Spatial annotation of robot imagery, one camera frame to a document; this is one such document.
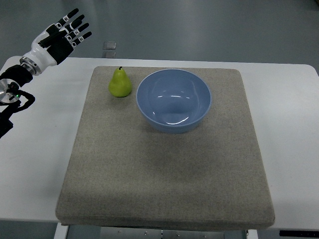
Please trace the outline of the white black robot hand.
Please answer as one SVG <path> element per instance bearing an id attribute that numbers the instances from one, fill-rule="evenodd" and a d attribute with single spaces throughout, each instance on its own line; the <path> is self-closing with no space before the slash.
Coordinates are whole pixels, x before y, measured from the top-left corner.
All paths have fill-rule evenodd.
<path id="1" fill-rule="evenodd" d="M 84 15 L 77 15 L 73 9 L 56 23 L 39 34 L 31 44 L 31 50 L 20 59 L 20 65 L 32 75 L 40 75 L 48 67 L 62 63 L 74 49 L 92 35 L 85 30 L 89 23 L 83 23 Z"/>

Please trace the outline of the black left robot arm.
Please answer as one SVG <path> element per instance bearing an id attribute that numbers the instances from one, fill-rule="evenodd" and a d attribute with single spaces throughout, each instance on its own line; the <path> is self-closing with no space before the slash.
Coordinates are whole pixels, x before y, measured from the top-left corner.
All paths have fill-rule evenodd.
<path id="1" fill-rule="evenodd" d="M 21 90 L 35 75 L 35 70 L 26 64 L 9 67 L 0 75 L 0 105 L 6 108 L 0 113 L 0 135 L 4 136 L 12 128 L 10 117 L 26 110 L 34 102 L 34 95 Z"/>

